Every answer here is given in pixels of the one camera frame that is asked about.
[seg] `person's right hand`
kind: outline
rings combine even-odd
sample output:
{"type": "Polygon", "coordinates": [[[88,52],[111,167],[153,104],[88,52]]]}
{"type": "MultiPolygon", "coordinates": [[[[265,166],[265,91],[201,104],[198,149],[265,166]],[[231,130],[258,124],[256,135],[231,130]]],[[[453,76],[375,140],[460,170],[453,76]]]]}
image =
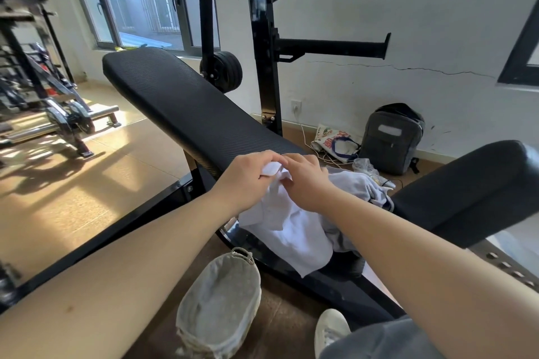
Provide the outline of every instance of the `person's right hand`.
{"type": "Polygon", "coordinates": [[[320,213],[330,194],[337,189],[328,179],[327,168],[321,168],[314,155],[288,153],[284,156],[292,177],[292,180],[281,181],[288,196],[302,209],[320,213]]]}

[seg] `gray backpack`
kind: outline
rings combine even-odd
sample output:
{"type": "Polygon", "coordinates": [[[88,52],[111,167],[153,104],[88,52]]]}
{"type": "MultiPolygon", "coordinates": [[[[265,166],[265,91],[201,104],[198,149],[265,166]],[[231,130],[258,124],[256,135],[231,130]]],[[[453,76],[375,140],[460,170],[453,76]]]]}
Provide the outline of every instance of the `gray backpack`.
{"type": "Polygon", "coordinates": [[[402,175],[410,166],[423,137],[425,120],[403,103],[381,106],[369,117],[360,158],[368,158],[381,172],[402,175]]]}

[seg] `white sneaker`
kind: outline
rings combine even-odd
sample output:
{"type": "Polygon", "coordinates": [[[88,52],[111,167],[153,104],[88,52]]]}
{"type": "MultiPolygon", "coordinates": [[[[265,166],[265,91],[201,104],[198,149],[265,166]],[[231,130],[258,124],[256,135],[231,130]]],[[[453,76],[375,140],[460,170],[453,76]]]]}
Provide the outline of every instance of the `white sneaker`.
{"type": "Polygon", "coordinates": [[[349,335],[350,327],[344,315],[336,309],[326,309],[318,318],[314,331],[314,356],[320,357],[322,350],[333,342],[349,335]]]}

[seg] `hand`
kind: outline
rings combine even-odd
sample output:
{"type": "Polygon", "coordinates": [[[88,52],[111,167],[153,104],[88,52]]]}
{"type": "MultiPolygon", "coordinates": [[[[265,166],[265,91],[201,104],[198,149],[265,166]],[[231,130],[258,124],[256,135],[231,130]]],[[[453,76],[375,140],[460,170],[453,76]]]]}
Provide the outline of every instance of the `hand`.
{"type": "Polygon", "coordinates": [[[302,209],[321,213],[328,196],[338,190],[329,181],[327,168],[321,168],[314,155],[288,153],[285,158],[292,180],[283,179],[281,182],[288,196],[302,209]]]}
{"type": "Polygon", "coordinates": [[[260,176],[262,168],[275,161],[286,167],[288,160],[273,151],[235,157],[210,193],[231,206],[232,216],[249,209],[262,199],[275,176],[260,176]]]}

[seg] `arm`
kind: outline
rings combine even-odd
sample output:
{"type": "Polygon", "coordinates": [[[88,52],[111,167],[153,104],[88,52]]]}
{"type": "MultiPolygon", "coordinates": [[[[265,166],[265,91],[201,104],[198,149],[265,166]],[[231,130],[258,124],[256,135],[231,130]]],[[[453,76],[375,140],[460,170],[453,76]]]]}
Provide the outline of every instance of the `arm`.
{"type": "Polygon", "coordinates": [[[477,256],[333,186],[308,155],[287,155],[284,185],[354,243],[415,323],[448,359],[532,358],[539,295],[477,256]]]}
{"type": "Polygon", "coordinates": [[[266,151],[237,157],[213,189],[68,268],[0,316],[10,359],[120,358],[211,235],[257,203],[266,151]]]}

